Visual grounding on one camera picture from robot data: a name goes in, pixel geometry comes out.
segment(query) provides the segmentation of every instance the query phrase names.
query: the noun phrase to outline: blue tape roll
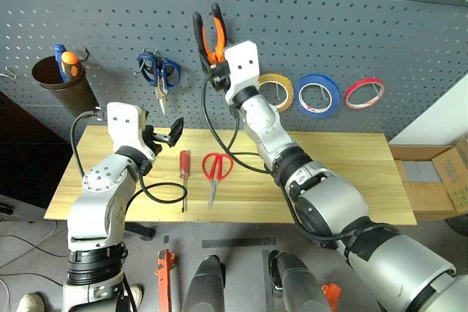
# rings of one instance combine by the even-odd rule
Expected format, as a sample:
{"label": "blue tape roll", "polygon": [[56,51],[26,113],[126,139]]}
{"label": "blue tape roll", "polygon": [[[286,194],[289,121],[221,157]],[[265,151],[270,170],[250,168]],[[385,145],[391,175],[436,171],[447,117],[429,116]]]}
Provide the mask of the blue tape roll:
{"label": "blue tape roll", "polygon": [[[330,95],[331,101],[327,107],[323,109],[314,108],[302,99],[303,89],[308,86],[322,87]],[[302,77],[295,87],[294,102],[299,107],[299,110],[309,117],[313,118],[327,118],[332,116],[339,109],[341,103],[341,93],[337,84],[329,77],[325,75],[319,75],[314,73]]]}

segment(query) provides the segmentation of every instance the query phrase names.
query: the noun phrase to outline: wooden table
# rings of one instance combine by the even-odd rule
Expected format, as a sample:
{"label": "wooden table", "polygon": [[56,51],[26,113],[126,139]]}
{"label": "wooden table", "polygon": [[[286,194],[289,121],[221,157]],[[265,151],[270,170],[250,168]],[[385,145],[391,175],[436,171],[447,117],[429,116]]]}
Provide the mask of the wooden table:
{"label": "wooden table", "polygon": [[[168,133],[167,129],[158,132]],[[232,131],[220,131],[227,142]],[[309,155],[338,173],[362,193],[369,204],[372,220],[391,224],[416,224],[410,202],[404,190],[395,162],[383,134],[292,132]],[[188,179],[188,211],[181,212],[181,202],[162,205],[141,194],[132,203],[127,221],[220,221],[246,223],[290,223],[291,215],[280,189],[269,175],[245,170],[235,164],[231,174],[216,191],[211,210],[208,209],[209,181],[201,170],[201,162],[209,152],[222,152],[206,129],[185,129],[177,146],[163,145],[146,184],[156,182],[181,183],[178,159],[181,150],[192,153],[192,174]],[[254,143],[239,132],[233,151],[256,151]],[[88,126],[78,145],[85,170],[112,153],[111,140],[105,126]],[[240,156],[245,162],[263,167],[255,156]],[[151,189],[158,197],[180,196],[176,187]],[[80,174],[72,158],[52,198],[45,218],[67,219],[72,203],[81,194]]]}

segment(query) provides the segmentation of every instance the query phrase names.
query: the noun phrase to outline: tape roll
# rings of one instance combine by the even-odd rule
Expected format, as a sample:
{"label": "tape roll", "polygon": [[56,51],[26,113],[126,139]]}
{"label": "tape roll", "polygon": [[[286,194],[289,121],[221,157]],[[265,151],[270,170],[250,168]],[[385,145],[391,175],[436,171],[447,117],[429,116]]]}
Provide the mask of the tape roll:
{"label": "tape roll", "polygon": [[[379,90],[375,88],[377,95],[374,98],[370,99],[368,102],[364,102],[362,104],[352,104],[350,102],[351,94],[354,93],[360,87],[363,87],[364,85],[368,85],[368,84],[374,85],[374,88],[375,88],[375,85],[378,85],[380,87]],[[380,80],[379,78],[375,78],[375,77],[364,78],[354,83],[346,90],[346,93],[344,93],[344,102],[346,103],[346,106],[348,106],[351,110],[364,110],[364,109],[367,109],[368,107],[374,106],[376,103],[382,100],[384,94],[385,94],[385,84],[382,82],[382,80]]]}
{"label": "tape roll", "polygon": [[[318,86],[325,90],[330,101],[328,106],[323,109],[314,108],[303,100],[303,90],[310,86]],[[341,93],[339,92],[338,85],[329,77],[325,75],[312,74],[302,77],[297,86],[295,87],[295,103],[299,110],[309,117],[313,118],[327,118],[332,116],[339,109],[341,102]]]}
{"label": "tape roll", "polygon": [[278,75],[277,73],[267,73],[266,75],[258,77],[258,83],[260,84],[260,87],[266,83],[279,84],[284,91],[286,91],[286,98],[279,104],[274,105],[274,107],[279,113],[290,108],[294,100],[294,88],[291,81],[285,76]]}

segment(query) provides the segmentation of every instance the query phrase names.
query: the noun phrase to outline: white sneaker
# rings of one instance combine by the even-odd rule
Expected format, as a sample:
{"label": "white sneaker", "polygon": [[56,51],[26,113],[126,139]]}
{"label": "white sneaker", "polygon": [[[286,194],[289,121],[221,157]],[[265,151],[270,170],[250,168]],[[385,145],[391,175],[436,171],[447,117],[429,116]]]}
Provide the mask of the white sneaker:
{"label": "white sneaker", "polygon": [[45,312],[44,300],[39,294],[26,294],[21,298],[16,312]]}
{"label": "white sneaker", "polygon": [[[133,300],[135,300],[135,304],[137,306],[137,309],[140,308],[141,301],[143,300],[143,290],[141,289],[141,286],[136,285],[136,284],[131,285],[130,286],[130,291],[132,292]],[[125,290],[124,291],[124,296],[127,296],[127,295],[128,295],[127,291]]]}

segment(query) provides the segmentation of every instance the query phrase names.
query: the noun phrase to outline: pen holder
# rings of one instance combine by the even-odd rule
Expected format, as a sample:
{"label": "pen holder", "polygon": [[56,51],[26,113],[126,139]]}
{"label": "pen holder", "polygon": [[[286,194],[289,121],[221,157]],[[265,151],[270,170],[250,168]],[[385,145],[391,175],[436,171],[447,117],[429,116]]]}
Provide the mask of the pen holder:
{"label": "pen holder", "polygon": [[99,106],[86,79],[84,67],[81,75],[64,83],[55,57],[49,56],[34,65],[32,77],[75,117],[84,111],[91,111]]}

